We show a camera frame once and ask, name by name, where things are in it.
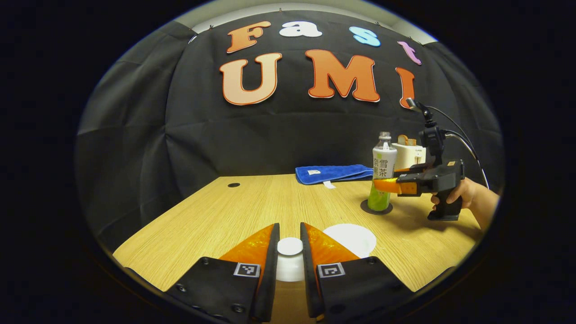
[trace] orange letter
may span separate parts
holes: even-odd
[[[414,99],[414,75],[412,72],[402,69],[401,67],[396,68],[396,72],[400,76],[400,82],[402,83],[402,98],[400,99],[400,106],[404,108],[410,109],[408,103],[406,102],[406,98]]]
[[[330,51],[309,50],[306,56],[314,64],[314,86],[308,90],[310,97],[331,98],[334,90],[328,85],[328,78],[336,86],[342,97],[347,97],[356,80],[356,90],[352,96],[358,100],[378,102],[372,67],[374,60],[361,55],[354,55],[347,67],[344,67]]]
[[[264,32],[261,27],[270,27],[270,25],[272,24],[270,24],[269,21],[261,21],[229,32],[228,35],[232,36],[232,46],[230,46],[226,52],[228,54],[234,53],[256,44],[256,40],[250,39],[250,36],[256,38],[262,36]]]
[[[242,68],[248,60],[239,59],[228,62],[220,67],[222,72],[222,93],[224,99],[231,104],[244,106],[268,99],[274,91],[278,79],[276,77],[276,61],[282,58],[280,53],[268,53],[257,56],[254,61],[262,65],[262,83],[256,90],[244,90],[242,86]]]

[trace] black handle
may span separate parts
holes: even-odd
[[[460,210],[462,209],[462,197],[458,197],[456,201],[448,204],[446,199],[454,188],[440,191],[436,195],[440,199],[440,204],[436,205],[436,210],[432,210],[428,214],[429,220],[458,220]]]

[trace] human hand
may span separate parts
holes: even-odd
[[[456,201],[458,197],[462,197],[462,208],[470,208],[470,205],[473,203],[474,198],[478,193],[477,186],[480,185],[468,178],[464,178],[464,180],[461,180],[460,184],[448,195],[446,202],[451,204]],[[440,199],[436,197],[437,194],[438,193],[432,193],[432,197],[430,198],[430,201],[434,204],[432,207],[434,210],[436,210],[436,205],[440,204]]]

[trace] blue letter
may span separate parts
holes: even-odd
[[[374,32],[360,27],[350,27],[350,31],[355,34],[354,39],[359,41],[360,43],[368,44],[374,47],[380,46],[378,36],[376,36]]]

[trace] blue towel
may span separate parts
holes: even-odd
[[[372,177],[374,170],[362,164],[344,166],[312,166],[296,168],[296,178],[303,184],[323,183],[324,181],[347,181]]]

